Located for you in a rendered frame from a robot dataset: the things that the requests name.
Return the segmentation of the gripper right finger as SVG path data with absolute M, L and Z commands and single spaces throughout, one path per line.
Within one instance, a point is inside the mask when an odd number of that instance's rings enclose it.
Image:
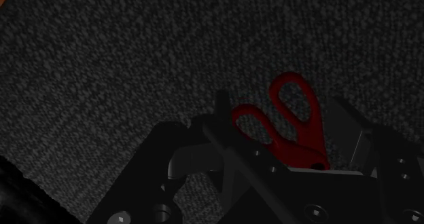
M 424 153 L 389 126 L 372 123 L 341 97 L 329 99 L 325 131 L 346 161 L 378 183 L 385 224 L 424 224 Z

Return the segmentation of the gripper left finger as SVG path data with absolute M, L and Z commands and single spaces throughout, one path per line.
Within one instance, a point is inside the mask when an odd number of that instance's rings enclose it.
M 192 125 L 160 122 L 137 149 L 86 224 L 183 224 L 173 198 L 189 174 L 208 172 L 225 215 L 218 224 L 289 224 L 274 190 L 289 171 L 230 125 L 230 99 L 217 92 L 212 115 Z

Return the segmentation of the grey fabric sofa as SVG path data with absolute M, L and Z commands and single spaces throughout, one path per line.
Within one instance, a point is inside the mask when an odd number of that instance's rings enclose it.
M 424 0 L 9 0 L 0 154 L 85 221 L 152 127 L 216 90 L 294 138 L 267 95 L 284 71 L 424 139 Z

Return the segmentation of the red-handled scissors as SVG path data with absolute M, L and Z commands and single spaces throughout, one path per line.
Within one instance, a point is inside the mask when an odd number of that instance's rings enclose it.
M 279 92 L 286 83 L 296 83 L 306 96 L 311 108 L 311 114 L 306 121 L 299 119 L 279 98 Z M 319 101 L 310 84 L 298 73 L 284 72 L 270 83 L 268 95 L 277 111 L 295 128 L 296 140 L 289 140 L 279 134 L 268 116 L 252 104 L 241 104 L 231 111 L 232 125 L 237 131 L 241 129 L 236 124 L 239 117 L 254 116 L 265 128 L 271 142 L 262 146 L 272 153 L 280 162 L 294 168 L 330 169 L 325 148 L 323 124 Z

